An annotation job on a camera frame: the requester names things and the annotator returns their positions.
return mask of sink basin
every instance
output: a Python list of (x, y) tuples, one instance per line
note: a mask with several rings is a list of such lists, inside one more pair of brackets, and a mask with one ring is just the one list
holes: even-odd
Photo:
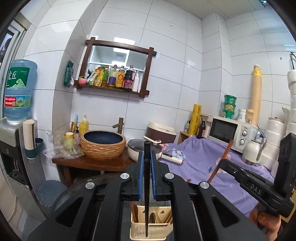
[(81, 148), (87, 156), (96, 159), (119, 157), (126, 146), (126, 138), (110, 131), (88, 131), (81, 136)]

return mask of hand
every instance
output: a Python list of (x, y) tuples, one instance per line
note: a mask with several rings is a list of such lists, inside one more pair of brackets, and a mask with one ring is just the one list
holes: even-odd
[(268, 228), (266, 236), (269, 241), (274, 241), (277, 238), (278, 231), (281, 227), (281, 218), (280, 216), (272, 216), (268, 213), (260, 213), (258, 210), (258, 204), (250, 212), (249, 220), (254, 224), (260, 224)]

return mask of kettle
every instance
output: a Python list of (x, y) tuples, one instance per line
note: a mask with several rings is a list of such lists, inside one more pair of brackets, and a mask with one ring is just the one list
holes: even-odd
[(242, 154), (243, 161), (248, 165), (255, 165), (257, 166), (260, 162), (260, 157), (262, 151), (266, 146), (266, 136), (262, 130), (258, 130), (256, 139), (251, 140), (245, 147), (244, 152)]

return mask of bronze faucet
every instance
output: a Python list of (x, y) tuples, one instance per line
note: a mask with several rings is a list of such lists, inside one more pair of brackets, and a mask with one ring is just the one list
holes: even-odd
[(123, 125), (124, 125), (123, 117), (119, 117), (119, 123), (117, 123), (116, 125), (113, 125), (112, 127), (113, 127), (113, 128), (118, 127), (118, 131), (117, 131), (117, 133), (122, 134), (122, 126), (123, 126)]

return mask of microwave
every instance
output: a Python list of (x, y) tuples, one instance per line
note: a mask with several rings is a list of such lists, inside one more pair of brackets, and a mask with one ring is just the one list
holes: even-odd
[(243, 153), (245, 146), (256, 137), (258, 128), (248, 123), (214, 116), (208, 138), (227, 146), (233, 140), (232, 150)]

